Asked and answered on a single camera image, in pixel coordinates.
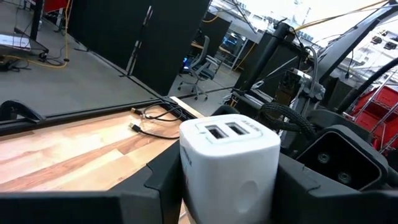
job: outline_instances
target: wooden countertop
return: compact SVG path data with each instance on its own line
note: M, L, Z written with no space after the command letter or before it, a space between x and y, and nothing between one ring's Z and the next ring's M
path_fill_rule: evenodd
M172 99L203 117L178 98ZM148 112L164 111L153 107ZM0 191L110 189L175 142L138 134L128 127L130 121L165 136L177 136L181 123L141 120L123 112L0 137ZM180 222L189 223L186 216Z

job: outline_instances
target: electronic device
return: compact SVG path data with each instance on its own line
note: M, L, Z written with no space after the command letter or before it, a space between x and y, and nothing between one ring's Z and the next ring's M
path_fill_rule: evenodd
M183 122L183 198L191 223L264 223L279 150L275 132L240 114Z

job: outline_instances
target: gray floor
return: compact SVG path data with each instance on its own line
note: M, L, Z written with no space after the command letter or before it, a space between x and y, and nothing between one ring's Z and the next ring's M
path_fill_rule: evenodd
M238 78L238 72L231 71L230 68L222 65L213 80L206 80L199 83L199 87L208 94L208 99L205 101L203 95L200 95L195 100L194 93L191 93L191 89L188 87L177 90L181 81L195 82L196 79L194 77L190 75L177 76L170 89L169 96L178 96L182 101L201 114L209 116L221 106L223 97L230 93L230 89L226 88L233 87Z
M0 32L12 32L16 23L17 28L25 30L31 20L30 12L19 11L16 21L16 6L0 1ZM45 21L38 41L49 48L50 57L59 56L65 45L64 37L54 33L51 24ZM48 115L135 103L153 97L134 82L118 77L119 72L94 55L74 50L77 46L70 40L70 63L66 68L29 65L31 70L0 73L0 102L20 100L40 114Z
M221 106L223 97L226 96L228 93L231 92L229 90L220 90L208 93L209 97L206 101L203 100L203 96L200 96L198 100L195 100L193 96L189 98L184 98L182 99L182 101L190 105L193 109L196 109L201 114L209 116Z
M238 72L231 71L228 67L222 65L220 69L217 71L217 74L215 75L213 80L200 81L199 87L205 92L231 88L235 85L238 78L239 78ZM188 74L184 74L181 76L177 75L173 83L173 86L169 91L169 96L181 97L181 96L192 95L191 89L188 87L183 87L181 90L178 90L178 86L182 81L195 83L196 78Z

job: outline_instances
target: office chair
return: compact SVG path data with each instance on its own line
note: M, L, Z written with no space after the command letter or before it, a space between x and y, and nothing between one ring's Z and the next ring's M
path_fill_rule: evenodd
M213 57L210 57L207 55L207 49L209 46L210 39L208 36L205 36L205 43L203 44L203 49L200 53L199 56L197 56L191 65L189 66L189 71L192 75L194 75L197 80L195 83L190 83L190 82L181 82L179 87L177 88L178 90L181 90L182 86L189 86L192 87L191 93L195 92L196 97L195 100L198 99L199 94L202 93L203 95L206 96L205 100L208 99L208 95L206 94L205 91L203 91L199 86L198 83L199 81L205 81L205 80L212 80L214 79L214 76L216 73L214 71L211 71L208 67L210 65L215 65L219 66L221 64L221 61L218 59L215 59Z

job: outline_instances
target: concrete floor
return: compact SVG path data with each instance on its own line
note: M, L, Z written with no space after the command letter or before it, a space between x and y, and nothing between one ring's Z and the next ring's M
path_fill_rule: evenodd
M0 32L12 32L14 26L25 30L31 22L31 12L19 10L16 17L16 8L0 1ZM53 30L53 25L44 21L37 39L50 50L49 57L59 56L65 45L64 37ZM69 42L70 63L66 68L30 64L31 70L0 73L0 103L20 100L40 114L49 115L135 103L153 97L134 82L119 77L118 71L98 57L74 50L78 44Z

